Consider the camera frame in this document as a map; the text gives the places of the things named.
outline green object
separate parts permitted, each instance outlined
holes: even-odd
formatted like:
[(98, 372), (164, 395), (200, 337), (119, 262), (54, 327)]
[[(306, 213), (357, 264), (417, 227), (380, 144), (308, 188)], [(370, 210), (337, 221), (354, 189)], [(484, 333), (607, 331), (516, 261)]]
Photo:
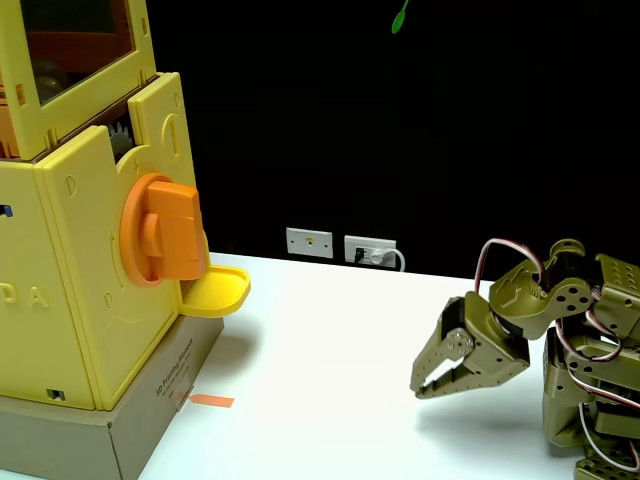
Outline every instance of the green object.
[(402, 10), (398, 12), (396, 18), (393, 20), (393, 25), (391, 26), (391, 33), (398, 33), (400, 28), (402, 28), (402, 24), (404, 23), (405, 10), (407, 9), (407, 5), (409, 4), (409, 0), (405, 0)]

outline white tabletop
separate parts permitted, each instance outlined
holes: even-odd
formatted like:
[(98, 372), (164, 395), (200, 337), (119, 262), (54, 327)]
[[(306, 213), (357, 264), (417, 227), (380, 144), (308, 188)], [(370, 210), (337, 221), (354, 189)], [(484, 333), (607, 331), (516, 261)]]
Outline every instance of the white tabletop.
[(141, 480), (573, 478), (581, 449), (551, 448), (542, 433), (543, 339), (531, 368), (499, 388), (432, 400), (409, 390), (442, 308), (471, 280), (212, 260), (248, 270), (253, 288), (193, 393), (235, 403), (187, 402)]

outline white outlet plate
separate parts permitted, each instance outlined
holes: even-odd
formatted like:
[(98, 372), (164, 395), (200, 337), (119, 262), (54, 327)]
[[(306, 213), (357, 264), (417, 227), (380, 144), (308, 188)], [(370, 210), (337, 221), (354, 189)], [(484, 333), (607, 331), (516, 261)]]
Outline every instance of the white outlet plate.
[[(360, 261), (361, 265), (371, 265), (369, 257), (371, 252), (377, 248), (396, 248), (395, 240), (384, 240), (381, 238), (354, 237), (345, 235), (344, 237), (344, 261), (353, 263), (356, 261), (356, 248), (364, 248), (364, 258)], [(378, 267), (395, 268), (396, 254), (390, 253), (384, 257), (384, 261), (377, 265)]]
[(287, 228), (287, 251), (309, 257), (333, 258), (333, 234)]

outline box label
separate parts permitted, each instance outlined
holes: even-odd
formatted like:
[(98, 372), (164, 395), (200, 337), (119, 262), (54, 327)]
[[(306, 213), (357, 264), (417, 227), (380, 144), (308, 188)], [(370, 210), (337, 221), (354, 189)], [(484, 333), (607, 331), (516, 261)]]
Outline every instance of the box label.
[(156, 397), (162, 395), (163, 397), (169, 393), (169, 398), (175, 391), (175, 386), (179, 385), (182, 379), (189, 371), (189, 366), (186, 365), (189, 357), (191, 357), (191, 345), (193, 344), (193, 338), (189, 339), (189, 343), (178, 357), (176, 364), (171, 367), (171, 370), (167, 372), (166, 377), (162, 380), (162, 383), (158, 385), (156, 389)]

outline orange tape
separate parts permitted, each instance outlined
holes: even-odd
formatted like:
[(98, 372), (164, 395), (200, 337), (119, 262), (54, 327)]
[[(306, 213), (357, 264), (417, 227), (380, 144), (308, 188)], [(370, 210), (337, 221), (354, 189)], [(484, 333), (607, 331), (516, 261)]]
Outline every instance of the orange tape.
[(193, 403), (198, 405), (208, 405), (210, 407), (231, 408), (234, 398), (216, 397), (215, 395), (191, 395), (189, 397)]

